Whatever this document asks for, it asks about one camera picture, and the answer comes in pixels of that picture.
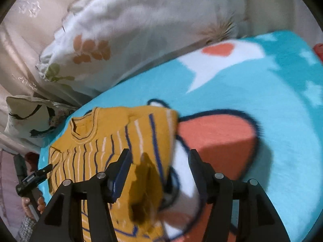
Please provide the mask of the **person's left hand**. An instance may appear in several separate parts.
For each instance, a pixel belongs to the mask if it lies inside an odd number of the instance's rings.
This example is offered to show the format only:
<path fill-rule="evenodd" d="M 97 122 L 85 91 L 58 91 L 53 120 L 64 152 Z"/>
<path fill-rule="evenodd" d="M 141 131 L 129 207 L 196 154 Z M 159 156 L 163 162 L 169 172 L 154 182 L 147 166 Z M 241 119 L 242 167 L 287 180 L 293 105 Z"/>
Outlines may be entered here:
<path fill-rule="evenodd" d="M 36 211 L 38 211 L 40 214 L 43 214 L 43 211 L 46 207 L 46 203 L 43 196 L 40 196 L 37 200 L 37 209 L 34 208 L 32 203 L 30 202 L 30 199 L 27 197 L 22 197 L 21 202 L 25 215 L 34 220 L 36 219 Z"/>

